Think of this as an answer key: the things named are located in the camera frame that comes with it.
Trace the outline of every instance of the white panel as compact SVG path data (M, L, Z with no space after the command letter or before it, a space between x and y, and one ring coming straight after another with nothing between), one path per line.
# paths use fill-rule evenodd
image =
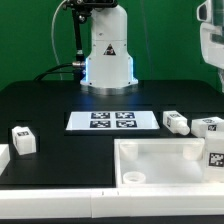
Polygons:
M1 219L91 217L90 191L0 191Z

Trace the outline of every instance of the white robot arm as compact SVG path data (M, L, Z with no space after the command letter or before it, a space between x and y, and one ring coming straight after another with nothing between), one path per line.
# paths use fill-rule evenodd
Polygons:
M71 4L78 12L74 23L83 23L88 16L92 17L92 52L85 60L82 89L104 95L136 89L138 80L133 76L133 59L127 52L126 11L116 0L72 0Z
M206 63L219 68L224 92L224 1L207 0L197 9L201 50Z

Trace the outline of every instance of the black table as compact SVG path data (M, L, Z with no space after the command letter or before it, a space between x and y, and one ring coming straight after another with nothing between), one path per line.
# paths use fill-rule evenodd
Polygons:
M115 138L183 138L162 125L163 111L192 119L224 119L224 95L201 81L144 81L121 96L82 92L72 81L16 82L0 92L0 143L10 144L11 161L0 178L3 189L113 188ZM65 131L72 111L153 111L161 127L149 131ZM11 129L28 126L37 153L19 156ZM224 216L27 220L23 223L223 223ZM21 220L4 220L20 223Z

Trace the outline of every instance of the green wall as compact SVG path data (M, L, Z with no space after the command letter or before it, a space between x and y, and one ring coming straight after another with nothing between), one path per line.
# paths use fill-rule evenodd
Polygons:
M18 80L32 80L56 65L51 47L51 21L60 0L0 1L0 89ZM217 69L204 63L200 51L196 8L203 0L120 0L128 12L128 49L136 77L193 79L221 89ZM82 26L86 55L90 23ZM70 10L56 23L61 63L75 59Z

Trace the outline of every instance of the small white cup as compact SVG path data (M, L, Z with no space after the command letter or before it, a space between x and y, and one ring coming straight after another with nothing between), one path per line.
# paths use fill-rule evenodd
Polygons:
M138 159L138 143L134 141L121 141L120 158L125 161L135 161Z
M140 172L128 172L123 175L124 184L145 184L146 176Z

